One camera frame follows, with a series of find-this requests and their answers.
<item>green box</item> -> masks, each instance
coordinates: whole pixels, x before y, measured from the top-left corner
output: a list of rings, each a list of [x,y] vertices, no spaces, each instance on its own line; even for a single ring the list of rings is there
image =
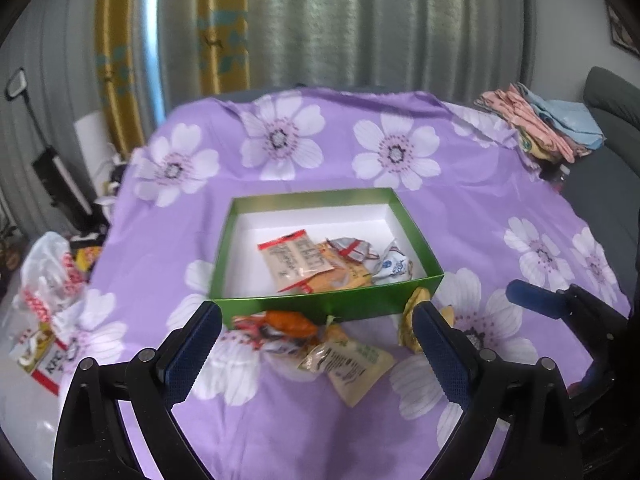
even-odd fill
[[[337,236],[395,237],[400,249],[414,261],[415,278],[351,290],[273,296],[270,290],[274,285],[256,245],[305,228],[305,223],[316,243],[325,237]],[[379,252],[384,250],[381,246],[375,248]],[[218,247],[210,297],[222,309],[227,326],[233,316],[247,316],[264,310],[299,311],[314,323],[324,324],[329,315],[349,321],[401,313],[417,287],[423,286],[433,294],[442,277],[442,269],[429,244],[392,189],[251,196],[236,198],[230,206]],[[263,280],[269,280],[270,290]],[[251,288],[254,285],[254,290],[259,287],[263,287],[260,291],[268,290],[267,295],[238,297],[242,295],[242,286]]]

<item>gray sofa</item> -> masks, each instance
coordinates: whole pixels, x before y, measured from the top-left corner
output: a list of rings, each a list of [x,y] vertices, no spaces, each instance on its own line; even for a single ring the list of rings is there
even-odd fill
[[[640,89],[594,67],[583,97],[606,142],[571,166],[562,194],[603,245],[620,289],[632,300],[640,270]]]

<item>blue cloth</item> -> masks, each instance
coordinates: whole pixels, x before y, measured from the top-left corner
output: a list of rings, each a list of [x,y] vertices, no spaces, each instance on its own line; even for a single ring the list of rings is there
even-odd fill
[[[597,150],[602,146],[604,134],[583,103],[545,101],[522,83],[518,83],[518,89],[536,115],[546,124],[590,150]]]

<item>white wall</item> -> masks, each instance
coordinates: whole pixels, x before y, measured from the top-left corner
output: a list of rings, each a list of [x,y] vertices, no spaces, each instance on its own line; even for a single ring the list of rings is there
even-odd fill
[[[604,0],[536,0],[531,90],[546,99],[581,101],[592,66],[640,87],[640,58],[611,41]]]

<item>pink cloth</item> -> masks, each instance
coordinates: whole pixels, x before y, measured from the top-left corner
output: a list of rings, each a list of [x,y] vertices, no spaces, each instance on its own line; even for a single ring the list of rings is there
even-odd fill
[[[484,103],[499,113],[511,126],[521,127],[533,137],[546,152],[559,152],[569,162],[574,162],[574,150],[560,135],[540,119],[514,85],[509,89],[482,94]]]

